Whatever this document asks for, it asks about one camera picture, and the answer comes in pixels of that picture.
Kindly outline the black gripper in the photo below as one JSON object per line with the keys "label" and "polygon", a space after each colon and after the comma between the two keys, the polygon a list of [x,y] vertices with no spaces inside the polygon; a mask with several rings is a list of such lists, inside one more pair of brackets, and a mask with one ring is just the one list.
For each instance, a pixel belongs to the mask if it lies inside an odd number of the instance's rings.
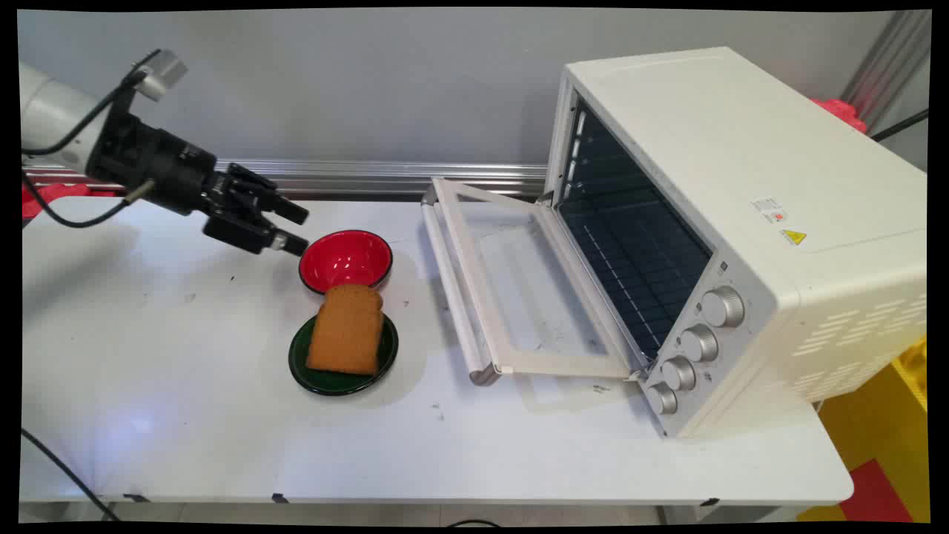
{"label": "black gripper", "polygon": [[[105,116],[86,176],[120,185],[129,194],[151,182],[142,198],[179,215],[208,215],[205,236],[252,254],[268,248],[301,257],[309,241],[276,227],[261,213],[274,212],[301,225],[308,210],[284,197],[270,179],[237,163],[228,165],[225,178],[216,171],[217,160],[200,146],[119,109]],[[227,185],[226,193],[217,191],[218,185]]]}

